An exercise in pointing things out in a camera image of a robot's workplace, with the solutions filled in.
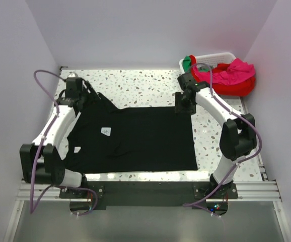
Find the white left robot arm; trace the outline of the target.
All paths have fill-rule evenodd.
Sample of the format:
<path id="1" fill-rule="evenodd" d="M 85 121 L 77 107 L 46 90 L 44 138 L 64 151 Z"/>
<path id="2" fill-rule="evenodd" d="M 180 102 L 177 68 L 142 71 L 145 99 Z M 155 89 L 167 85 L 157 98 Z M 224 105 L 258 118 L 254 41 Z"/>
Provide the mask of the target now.
<path id="1" fill-rule="evenodd" d="M 83 175 L 65 167 L 58 149 L 70 125 L 85 108 L 100 99 L 91 84 L 70 74 L 65 80 L 65 89 L 56 99 L 50 119 L 42 132 L 30 143 L 20 148 L 20 159 L 25 182 L 71 187 L 78 198 L 88 194 L 89 186 L 83 182 Z"/>

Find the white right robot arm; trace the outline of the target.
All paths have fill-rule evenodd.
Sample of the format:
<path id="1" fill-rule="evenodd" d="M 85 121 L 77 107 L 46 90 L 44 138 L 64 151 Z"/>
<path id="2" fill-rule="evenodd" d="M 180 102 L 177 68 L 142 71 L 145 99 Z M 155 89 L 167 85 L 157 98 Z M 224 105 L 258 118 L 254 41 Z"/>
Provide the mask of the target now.
<path id="1" fill-rule="evenodd" d="M 220 198 L 227 191 L 226 185 L 233 181 L 237 164 L 244 160 L 257 146 L 254 132 L 255 118 L 232 109 L 206 81 L 197 82 L 190 73 L 178 78 L 182 92 L 175 93 L 175 112 L 193 115 L 196 107 L 203 107 L 221 126 L 219 141 L 222 157 L 211 175 L 208 187 L 210 195 Z"/>

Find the black t shirt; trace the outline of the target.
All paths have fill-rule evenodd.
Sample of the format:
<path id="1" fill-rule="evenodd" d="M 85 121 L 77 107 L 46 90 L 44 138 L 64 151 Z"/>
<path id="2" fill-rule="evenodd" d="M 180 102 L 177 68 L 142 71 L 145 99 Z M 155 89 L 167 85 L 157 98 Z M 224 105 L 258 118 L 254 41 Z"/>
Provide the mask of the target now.
<path id="1" fill-rule="evenodd" d="M 111 127 L 111 136 L 101 127 Z M 119 109 L 101 96 L 67 140 L 65 167 L 80 173 L 197 170 L 191 117 L 173 107 Z"/>

